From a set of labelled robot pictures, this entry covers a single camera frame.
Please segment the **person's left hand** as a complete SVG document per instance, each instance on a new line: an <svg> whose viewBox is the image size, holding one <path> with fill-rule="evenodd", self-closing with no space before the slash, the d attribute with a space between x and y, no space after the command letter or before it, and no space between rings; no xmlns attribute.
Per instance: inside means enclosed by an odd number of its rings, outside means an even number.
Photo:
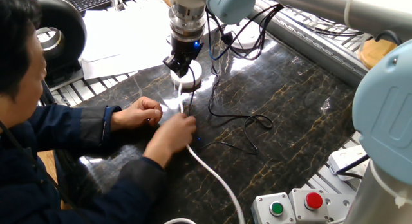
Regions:
<svg viewBox="0 0 412 224"><path fill-rule="evenodd" d="M111 116L111 131L136 129L144 124L157 124L163 115L160 103L148 97L140 97L125 110Z"/></svg>

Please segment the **person's right hand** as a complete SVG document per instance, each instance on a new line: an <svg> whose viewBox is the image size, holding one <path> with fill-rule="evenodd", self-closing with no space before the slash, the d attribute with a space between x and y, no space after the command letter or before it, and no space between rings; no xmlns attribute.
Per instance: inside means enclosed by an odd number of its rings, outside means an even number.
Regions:
<svg viewBox="0 0 412 224"><path fill-rule="evenodd" d="M177 113L162 124L149 141L143 157L165 168L175 153L182 151L192 142L196 131L196 119L184 113Z"/></svg>

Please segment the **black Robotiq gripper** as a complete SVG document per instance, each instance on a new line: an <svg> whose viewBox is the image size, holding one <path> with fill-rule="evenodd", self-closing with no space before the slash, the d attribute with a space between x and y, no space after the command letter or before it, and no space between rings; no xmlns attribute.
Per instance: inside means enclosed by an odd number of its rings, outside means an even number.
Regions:
<svg viewBox="0 0 412 224"><path fill-rule="evenodd" d="M203 45L200 40L183 42L173 37L171 56L166 57L163 63L182 78L187 74L191 61L197 58Z"/></svg>

